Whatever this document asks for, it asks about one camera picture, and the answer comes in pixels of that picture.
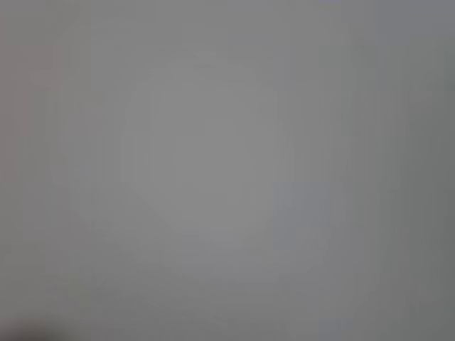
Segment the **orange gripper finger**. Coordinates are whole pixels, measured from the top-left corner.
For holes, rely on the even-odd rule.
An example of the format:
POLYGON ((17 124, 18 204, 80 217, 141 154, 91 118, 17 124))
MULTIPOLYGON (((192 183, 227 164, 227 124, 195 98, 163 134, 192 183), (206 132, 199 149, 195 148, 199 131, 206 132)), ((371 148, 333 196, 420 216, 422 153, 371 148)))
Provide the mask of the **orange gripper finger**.
POLYGON ((1 325, 1 341, 73 341, 64 324, 46 319, 13 320, 1 325))

